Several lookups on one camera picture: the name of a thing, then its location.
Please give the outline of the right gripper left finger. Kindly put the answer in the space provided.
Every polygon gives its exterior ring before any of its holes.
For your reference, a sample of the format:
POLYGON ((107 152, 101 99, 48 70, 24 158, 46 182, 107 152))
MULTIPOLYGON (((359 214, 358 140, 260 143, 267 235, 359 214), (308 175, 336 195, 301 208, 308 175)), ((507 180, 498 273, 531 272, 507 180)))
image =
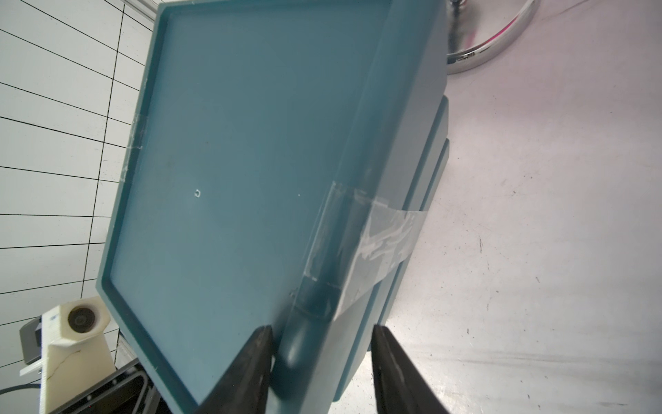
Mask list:
POLYGON ((271 382, 273 333, 258 327, 196 413, 265 413, 271 382))

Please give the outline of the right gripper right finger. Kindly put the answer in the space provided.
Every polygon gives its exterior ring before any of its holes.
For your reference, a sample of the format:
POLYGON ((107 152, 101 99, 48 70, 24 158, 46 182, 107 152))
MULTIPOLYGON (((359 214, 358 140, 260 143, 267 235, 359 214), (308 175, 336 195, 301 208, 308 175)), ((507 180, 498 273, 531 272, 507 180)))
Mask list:
POLYGON ((373 327, 371 350, 378 414, 449 413, 387 327, 373 327))

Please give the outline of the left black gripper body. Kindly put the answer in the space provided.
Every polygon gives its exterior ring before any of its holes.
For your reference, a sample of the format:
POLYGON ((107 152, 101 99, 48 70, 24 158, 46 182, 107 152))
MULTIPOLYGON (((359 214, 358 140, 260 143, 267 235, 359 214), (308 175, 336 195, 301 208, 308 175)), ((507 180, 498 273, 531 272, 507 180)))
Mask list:
POLYGON ((52 413, 171 413, 138 359, 61 405, 52 413))

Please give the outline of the teal drawer cabinet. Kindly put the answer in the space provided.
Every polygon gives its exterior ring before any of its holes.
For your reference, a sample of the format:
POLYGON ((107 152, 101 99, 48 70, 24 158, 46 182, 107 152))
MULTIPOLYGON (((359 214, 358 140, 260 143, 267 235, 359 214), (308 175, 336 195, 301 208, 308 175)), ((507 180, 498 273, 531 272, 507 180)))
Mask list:
POLYGON ((448 157, 442 1, 182 1, 153 26, 98 291, 169 409, 272 327, 270 413, 325 413, 407 258, 334 321, 295 307, 334 182, 428 211, 448 157))

